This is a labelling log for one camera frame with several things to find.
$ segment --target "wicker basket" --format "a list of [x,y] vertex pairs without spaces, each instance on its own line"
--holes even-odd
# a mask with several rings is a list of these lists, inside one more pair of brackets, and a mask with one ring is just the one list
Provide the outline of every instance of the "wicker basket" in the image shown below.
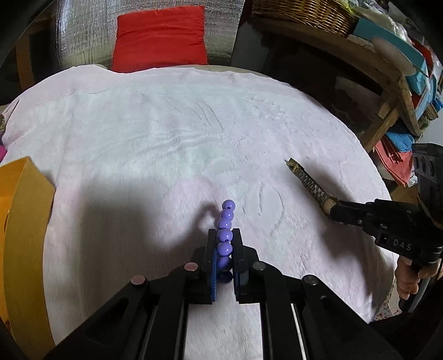
[[348,35],[357,21],[351,10],[337,0],[253,0],[253,14],[290,20]]

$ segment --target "bead string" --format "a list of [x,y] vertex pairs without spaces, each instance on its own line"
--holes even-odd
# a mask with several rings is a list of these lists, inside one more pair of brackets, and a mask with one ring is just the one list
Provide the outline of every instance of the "bead string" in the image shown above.
[[232,220],[234,219],[235,203],[232,200],[225,200],[221,204],[220,220],[217,221],[217,239],[220,241],[217,245],[217,280],[228,283],[232,280],[232,259],[229,257],[232,253]]

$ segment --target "yellow container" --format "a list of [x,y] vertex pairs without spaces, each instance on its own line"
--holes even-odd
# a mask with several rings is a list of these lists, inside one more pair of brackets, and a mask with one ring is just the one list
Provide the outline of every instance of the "yellow container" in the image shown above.
[[43,291],[54,193],[29,157],[0,167],[0,317],[31,360],[54,347]]

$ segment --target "person's hand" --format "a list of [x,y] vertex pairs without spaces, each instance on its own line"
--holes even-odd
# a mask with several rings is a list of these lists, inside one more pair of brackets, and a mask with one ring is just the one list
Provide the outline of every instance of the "person's hand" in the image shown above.
[[397,279],[397,292],[400,298],[407,300],[409,294],[416,294],[418,291],[418,283],[421,279],[432,278],[437,275],[440,265],[438,262],[430,267],[424,267],[418,274],[411,269],[412,261],[399,256],[397,260],[397,268],[395,270],[395,277]]

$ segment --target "table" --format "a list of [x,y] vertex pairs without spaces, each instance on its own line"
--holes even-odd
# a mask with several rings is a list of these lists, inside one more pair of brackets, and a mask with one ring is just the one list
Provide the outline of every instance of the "table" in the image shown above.
[[367,152],[372,151],[399,117],[412,135],[421,135],[406,78],[393,64],[378,54],[346,38],[307,25],[259,17],[253,17],[249,21],[259,31],[284,35],[336,56],[383,88],[382,102],[377,113],[380,121],[373,123],[359,137]]
[[[187,68],[73,67],[20,96],[3,141],[5,163],[30,155],[57,188],[42,262],[55,343],[134,274],[154,279],[187,262],[228,196],[261,258],[289,276],[316,274],[366,321],[391,289],[392,254],[319,214],[284,159],[296,157],[352,201],[389,199],[382,179],[344,124],[286,84]],[[67,150],[45,151],[56,146]],[[228,342],[229,354],[260,358],[257,308],[237,306],[232,286],[217,296],[190,310],[185,357],[225,359]]]

